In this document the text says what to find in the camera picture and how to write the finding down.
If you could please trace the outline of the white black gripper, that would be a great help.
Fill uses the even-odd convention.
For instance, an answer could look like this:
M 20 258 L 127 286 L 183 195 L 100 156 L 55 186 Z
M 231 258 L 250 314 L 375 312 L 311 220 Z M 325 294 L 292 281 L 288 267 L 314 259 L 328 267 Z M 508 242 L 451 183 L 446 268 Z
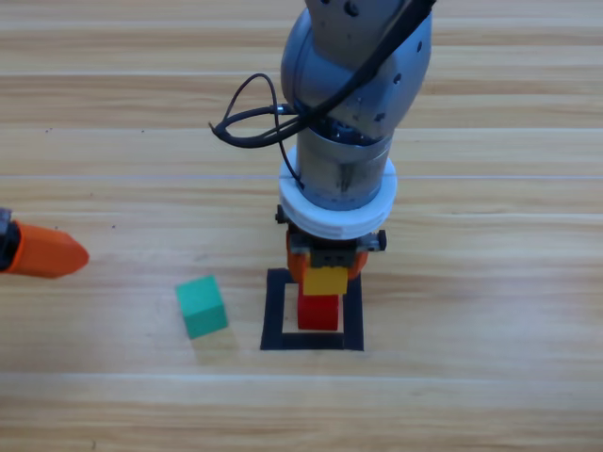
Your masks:
M 277 221 L 289 222 L 305 234 L 335 242 L 370 234 L 389 217 L 398 177 L 388 145 L 295 145 L 285 152 L 279 175 Z M 307 252 L 292 250 L 286 235 L 287 267 L 302 283 Z M 355 280 L 369 252 L 357 252 L 348 268 Z

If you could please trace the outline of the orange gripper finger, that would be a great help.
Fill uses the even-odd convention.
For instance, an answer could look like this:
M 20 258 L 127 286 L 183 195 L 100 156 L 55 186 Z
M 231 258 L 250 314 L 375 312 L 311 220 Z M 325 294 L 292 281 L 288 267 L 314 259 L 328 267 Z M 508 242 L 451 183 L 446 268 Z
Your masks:
M 69 234 L 12 220 L 1 233 L 1 272 L 56 279 L 83 268 L 88 251 Z

